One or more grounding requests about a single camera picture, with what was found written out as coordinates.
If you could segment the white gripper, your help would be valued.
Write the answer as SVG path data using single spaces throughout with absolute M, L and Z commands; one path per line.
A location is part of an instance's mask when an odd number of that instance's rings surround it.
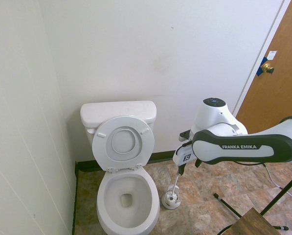
M 184 168 L 186 163 L 192 161 L 194 159 L 194 153 L 192 150 L 192 143 L 184 143 L 182 144 L 173 155 L 173 162 L 178 166 L 177 175 L 181 175 L 184 173 Z

